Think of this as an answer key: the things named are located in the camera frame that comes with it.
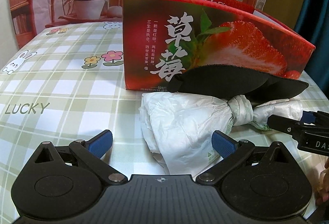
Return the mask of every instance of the plaid tablecloth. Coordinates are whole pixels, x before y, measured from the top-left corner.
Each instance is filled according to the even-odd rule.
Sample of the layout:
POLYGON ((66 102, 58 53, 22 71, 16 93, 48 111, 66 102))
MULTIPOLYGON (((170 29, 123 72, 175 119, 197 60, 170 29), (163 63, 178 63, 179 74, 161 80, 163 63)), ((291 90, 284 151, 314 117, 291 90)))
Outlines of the plaid tablecloth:
MULTIPOLYGON (((121 53, 121 24, 67 25, 44 30, 0 72, 0 224, 18 217, 10 190, 42 141, 68 145, 110 129, 114 145, 105 162, 128 178, 163 174, 141 133, 142 92, 125 89, 121 53)), ((328 111, 329 101, 311 78, 303 73, 301 80, 310 83, 299 96, 304 109, 328 111)), ((323 169, 324 157, 297 150, 291 136, 245 125, 234 127, 231 137, 258 146, 284 142, 311 182, 323 169)), ((307 215, 314 209, 312 200, 307 215)))

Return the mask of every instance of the strawberry box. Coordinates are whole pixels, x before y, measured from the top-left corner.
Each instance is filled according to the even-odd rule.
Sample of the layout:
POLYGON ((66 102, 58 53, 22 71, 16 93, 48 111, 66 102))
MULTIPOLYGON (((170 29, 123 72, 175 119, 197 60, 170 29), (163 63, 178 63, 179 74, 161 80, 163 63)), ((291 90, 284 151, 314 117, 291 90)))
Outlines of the strawberry box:
POLYGON ((123 0, 126 88, 166 91, 175 74, 226 64, 298 79, 315 47, 236 0, 123 0))

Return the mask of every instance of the yellow flower print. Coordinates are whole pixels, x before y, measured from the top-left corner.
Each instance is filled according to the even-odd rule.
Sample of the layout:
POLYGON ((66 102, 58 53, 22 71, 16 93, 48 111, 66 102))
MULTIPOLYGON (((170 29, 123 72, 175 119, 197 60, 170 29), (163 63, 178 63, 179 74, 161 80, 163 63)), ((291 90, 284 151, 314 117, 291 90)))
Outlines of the yellow flower print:
POLYGON ((97 64, 97 62, 100 60, 101 58, 98 58, 97 56, 92 56, 90 58, 86 58, 85 59, 85 64, 86 65, 90 65, 90 64, 97 64))
POLYGON ((60 29, 60 31, 58 32, 59 34, 63 34, 63 33, 66 33, 66 31, 68 30, 69 28, 62 28, 60 29))

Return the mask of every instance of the metal screw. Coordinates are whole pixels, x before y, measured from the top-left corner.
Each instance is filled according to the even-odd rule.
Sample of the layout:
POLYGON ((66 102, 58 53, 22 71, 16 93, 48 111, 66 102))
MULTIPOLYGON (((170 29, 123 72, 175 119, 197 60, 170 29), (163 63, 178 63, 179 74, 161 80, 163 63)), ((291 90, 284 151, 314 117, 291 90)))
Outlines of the metal screw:
POLYGON ((119 173, 113 173, 109 175, 109 180, 114 182, 121 182, 125 179, 125 176, 123 174, 119 173))
POLYGON ((211 181, 215 180, 215 176, 213 174, 210 174, 210 173, 203 173, 199 176, 199 179, 201 181, 211 182, 211 181))

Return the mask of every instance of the crumpled plastic bag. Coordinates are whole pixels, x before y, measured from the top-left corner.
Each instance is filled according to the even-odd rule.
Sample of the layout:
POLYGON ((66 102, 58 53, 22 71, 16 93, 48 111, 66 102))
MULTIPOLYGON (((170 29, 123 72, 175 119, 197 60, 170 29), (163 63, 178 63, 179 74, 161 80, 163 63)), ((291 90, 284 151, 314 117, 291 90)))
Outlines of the crumpled plastic bag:
POLYGON ((140 122, 153 157, 170 175, 198 175, 218 159, 211 136, 215 130, 229 134, 233 126, 252 124, 269 130, 272 114, 300 120, 299 100, 270 101, 254 109, 244 95, 228 102, 204 95, 154 92, 142 95, 140 122))

